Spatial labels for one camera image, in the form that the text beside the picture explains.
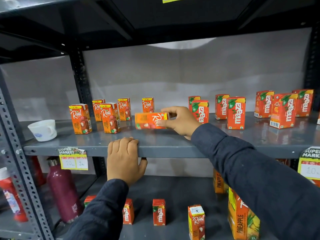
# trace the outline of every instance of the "dark sleeve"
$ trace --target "dark sleeve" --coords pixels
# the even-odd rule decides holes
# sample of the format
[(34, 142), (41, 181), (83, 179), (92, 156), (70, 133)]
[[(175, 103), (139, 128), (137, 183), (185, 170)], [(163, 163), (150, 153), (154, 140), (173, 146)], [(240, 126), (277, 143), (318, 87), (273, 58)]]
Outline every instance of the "dark sleeve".
[(308, 179), (211, 124), (191, 141), (278, 239), (320, 239), (320, 189)]
[(67, 232), (65, 240), (118, 240), (128, 185), (121, 179), (107, 181)]

